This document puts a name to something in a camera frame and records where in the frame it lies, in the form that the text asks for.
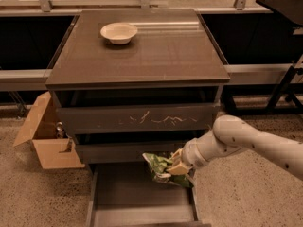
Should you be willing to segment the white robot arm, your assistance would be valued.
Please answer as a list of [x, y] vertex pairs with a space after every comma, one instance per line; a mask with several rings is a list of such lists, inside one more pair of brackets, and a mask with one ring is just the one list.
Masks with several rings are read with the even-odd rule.
[[232, 115], [222, 115], [212, 129], [193, 138], [172, 155], [171, 175], [188, 174], [210, 161], [251, 149], [258, 155], [303, 180], [303, 143], [257, 130]]

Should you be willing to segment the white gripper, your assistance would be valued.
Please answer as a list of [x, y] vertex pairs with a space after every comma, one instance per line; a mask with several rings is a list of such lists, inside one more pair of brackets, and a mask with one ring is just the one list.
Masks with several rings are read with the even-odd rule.
[[171, 160], [176, 165], [169, 166], [167, 172], [171, 175], [186, 175], [192, 168], [198, 169], [207, 166], [209, 162], [204, 155], [205, 149], [206, 144], [197, 138], [186, 142], [182, 149], [177, 149], [171, 155]]

